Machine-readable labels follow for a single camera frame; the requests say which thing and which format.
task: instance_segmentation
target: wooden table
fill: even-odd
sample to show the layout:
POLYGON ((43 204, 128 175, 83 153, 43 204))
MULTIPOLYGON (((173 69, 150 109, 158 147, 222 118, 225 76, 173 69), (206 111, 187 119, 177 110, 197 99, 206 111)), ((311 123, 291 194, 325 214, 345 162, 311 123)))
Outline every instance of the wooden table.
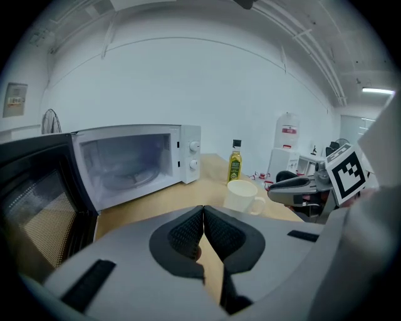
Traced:
MULTIPOLYGON (((228 162, 215 154, 200 157, 200 179, 190 184, 178 183, 161 191, 126 202, 102 211, 98 218, 96 239, 123 225, 151 218, 176 209, 196 205, 222 206, 227 193, 228 162)), ((241 179, 250 181, 241 174, 241 179)), ((282 204, 268 198, 267 192, 258 186, 258 196, 265 198, 266 205, 261 216, 288 221, 301 221, 297 215, 282 204)), ((205 236, 199 243, 202 256, 198 263, 205 269, 207 292, 219 303, 223 264, 205 236)))

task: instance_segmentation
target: ceiling light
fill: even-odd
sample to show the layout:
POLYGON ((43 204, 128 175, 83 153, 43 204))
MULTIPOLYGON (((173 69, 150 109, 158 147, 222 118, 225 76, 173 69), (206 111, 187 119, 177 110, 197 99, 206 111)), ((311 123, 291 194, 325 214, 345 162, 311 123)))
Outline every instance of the ceiling light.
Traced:
POLYGON ((364 93, 386 93, 388 95, 393 95, 395 93, 394 90, 387 90, 387 89, 378 89, 378 88, 362 88, 364 93))

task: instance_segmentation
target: mug handle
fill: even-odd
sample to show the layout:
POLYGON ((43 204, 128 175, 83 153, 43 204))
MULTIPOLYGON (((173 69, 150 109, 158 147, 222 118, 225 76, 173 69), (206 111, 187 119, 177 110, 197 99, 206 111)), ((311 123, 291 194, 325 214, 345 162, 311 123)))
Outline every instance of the mug handle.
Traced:
POLYGON ((264 207, 265 207, 265 205, 266 205, 266 200, 265 200, 263 197, 256 196, 256 197, 254 198, 254 200, 253 200, 253 203, 256 203, 256 202, 263 203, 263 205, 261 206, 261 210, 260 210, 260 211, 258 211, 258 212, 251 212, 250 214, 252 214, 252 215, 259 215, 259 214, 261 214, 262 211, 263 211, 263 209, 264 209, 264 207))

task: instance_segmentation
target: microwave control knob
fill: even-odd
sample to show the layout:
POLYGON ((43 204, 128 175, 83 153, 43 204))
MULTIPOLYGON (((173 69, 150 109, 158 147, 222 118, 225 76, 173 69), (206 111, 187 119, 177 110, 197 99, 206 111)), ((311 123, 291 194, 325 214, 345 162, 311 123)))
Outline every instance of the microwave control knob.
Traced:
POLYGON ((201 143, 199 143, 197 140, 194 140, 193 142, 191 142, 189 144, 189 149, 192 152, 197 152, 199 150, 199 146, 201 145, 201 143))
POLYGON ((192 159, 189 162, 189 167, 193 170, 196 171, 198 169, 198 161, 196 159, 192 159))

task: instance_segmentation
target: microwave mesh screen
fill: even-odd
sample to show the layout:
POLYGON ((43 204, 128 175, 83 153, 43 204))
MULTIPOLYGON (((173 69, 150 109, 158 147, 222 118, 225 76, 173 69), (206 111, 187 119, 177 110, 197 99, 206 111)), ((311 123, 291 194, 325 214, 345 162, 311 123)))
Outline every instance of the microwave mesh screen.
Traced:
POLYGON ((25 180, 2 207, 9 247, 19 270, 43 281, 66 258, 76 217, 59 172, 25 180))

